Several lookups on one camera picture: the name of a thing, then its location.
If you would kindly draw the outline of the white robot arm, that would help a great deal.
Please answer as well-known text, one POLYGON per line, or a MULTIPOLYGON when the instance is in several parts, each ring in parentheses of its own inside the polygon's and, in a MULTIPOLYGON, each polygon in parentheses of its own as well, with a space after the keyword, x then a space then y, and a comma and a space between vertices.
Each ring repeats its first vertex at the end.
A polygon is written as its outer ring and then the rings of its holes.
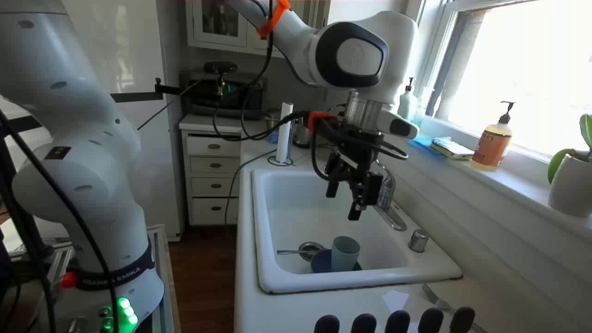
MULTIPOLYGON (((384 104, 406 73, 417 25, 382 12, 358 23, 308 27, 288 0, 230 0, 310 86, 354 88, 384 104)), ((162 304, 145 212, 130 173, 141 140, 101 88, 62 0, 0 0, 0 93, 53 134, 12 182, 29 214, 62 223, 79 282, 53 332, 82 319, 93 333, 136 333, 162 304)))

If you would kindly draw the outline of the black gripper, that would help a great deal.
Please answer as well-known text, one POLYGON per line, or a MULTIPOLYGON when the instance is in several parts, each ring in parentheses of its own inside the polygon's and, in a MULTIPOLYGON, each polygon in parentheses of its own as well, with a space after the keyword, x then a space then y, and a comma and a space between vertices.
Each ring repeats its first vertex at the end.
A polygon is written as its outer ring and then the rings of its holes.
POLYGON ((319 136, 334 145, 321 178, 328 182, 326 199, 336 199, 339 182, 350 182, 350 221, 360 221, 369 206, 376 206, 384 184, 382 175, 373 175, 373 164, 380 154, 406 162, 402 149, 387 143, 384 134, 373 134, 347 125, 338 117, 319 121, 319 136))

